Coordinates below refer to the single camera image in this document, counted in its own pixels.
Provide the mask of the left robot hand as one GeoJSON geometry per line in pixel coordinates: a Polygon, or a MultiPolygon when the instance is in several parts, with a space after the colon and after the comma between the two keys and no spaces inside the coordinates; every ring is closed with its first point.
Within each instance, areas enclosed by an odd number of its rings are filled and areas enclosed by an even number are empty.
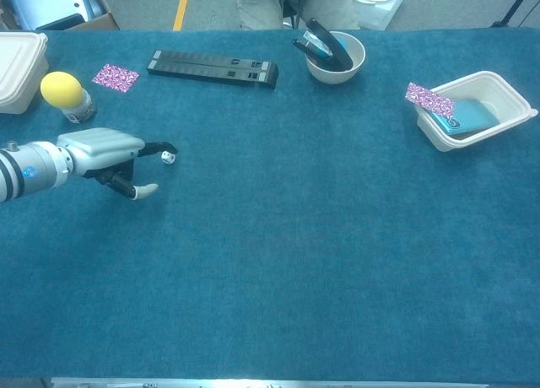
{"type": "Polygon", "coordinates": [[[134,160],[158,154],[165,164],[174,164],[178,149],[168,142],[145,142],[139,137],[106,127],[69,132],[57,138],[57,146],[69,153],[69,168],[75,175],[95,179],[131,200],[141,200],[157,191],[150,183],[132,183],[134,160]]]}

